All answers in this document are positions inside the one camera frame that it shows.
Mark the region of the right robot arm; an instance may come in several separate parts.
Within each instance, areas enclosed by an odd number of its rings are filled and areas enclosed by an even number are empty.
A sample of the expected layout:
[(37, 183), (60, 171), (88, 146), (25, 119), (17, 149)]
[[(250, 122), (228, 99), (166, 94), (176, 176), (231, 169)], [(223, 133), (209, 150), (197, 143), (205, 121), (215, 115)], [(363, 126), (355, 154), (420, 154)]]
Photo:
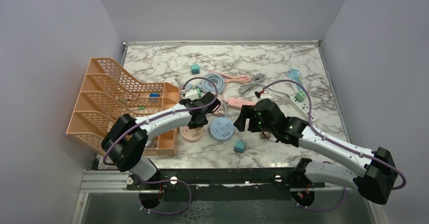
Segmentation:
[(239, 131), (268, 132), (277, 142), (319, 153), (338, 165), (302, 160), (292, 173), (298, 187), (308, 183), (334, 184), (358, 190), (365, 199), (380, 205), (387, 203), (398, 177), (389, 150), (376, 151), (330, 138), (310, 123), (285, 116), (278, 105), (262, 99), (253, 106), (242, 106), (234, 126)]

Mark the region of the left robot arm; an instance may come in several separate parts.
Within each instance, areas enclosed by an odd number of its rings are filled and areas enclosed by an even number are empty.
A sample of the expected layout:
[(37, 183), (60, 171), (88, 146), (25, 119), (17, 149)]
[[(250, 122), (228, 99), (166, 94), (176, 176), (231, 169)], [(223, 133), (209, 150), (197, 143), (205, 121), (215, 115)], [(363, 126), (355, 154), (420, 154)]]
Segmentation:
[(208, 124), (206, 116), (220, 106), (220, 100), (211, 92), (202, 98), (182, 99), (174, 106), (149, 116), (121, 115), (101, 141), (105, 158), (121, 172), (136, 175), (147, 189), (158, 185), (159, 170), (144, 157), (146, 144), (155, 137), (179, 127), (201, 128)]

